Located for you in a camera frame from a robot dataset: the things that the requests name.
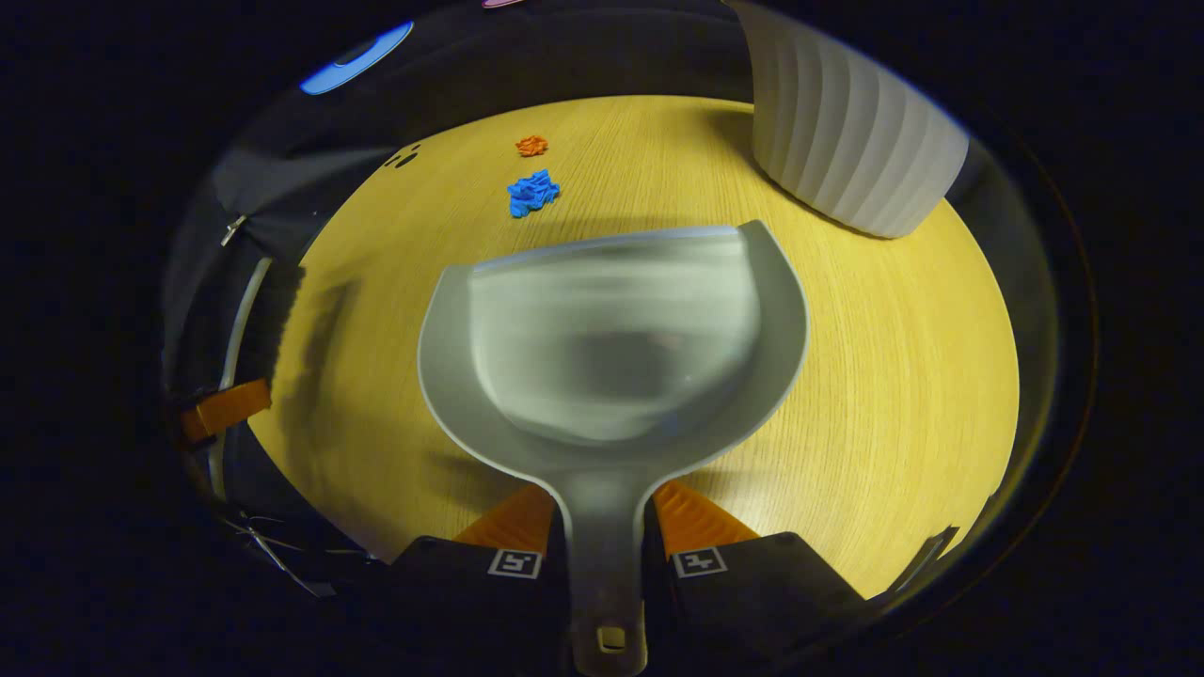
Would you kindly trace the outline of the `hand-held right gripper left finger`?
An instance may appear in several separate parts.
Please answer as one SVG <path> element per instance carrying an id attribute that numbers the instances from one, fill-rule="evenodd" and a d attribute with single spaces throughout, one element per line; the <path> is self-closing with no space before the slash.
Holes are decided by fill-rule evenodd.
<path id="1" fill-rule="evenodd" d="M 530 484 L 456 537 L 418 537 L 374 593 L 380 620 L 425 675 L 572 676 L 561 526 Z"/>

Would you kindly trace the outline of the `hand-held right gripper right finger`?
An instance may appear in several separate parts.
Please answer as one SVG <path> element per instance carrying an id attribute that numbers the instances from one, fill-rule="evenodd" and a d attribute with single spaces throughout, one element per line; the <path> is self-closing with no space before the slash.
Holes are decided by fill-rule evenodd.
<path id="1" fill-rule="evenodd" d="M 839 638 L 867 600 L 791 531 L 761 536 L 667 481 L 645 511 L 648 676 L 778 676 Z"/>

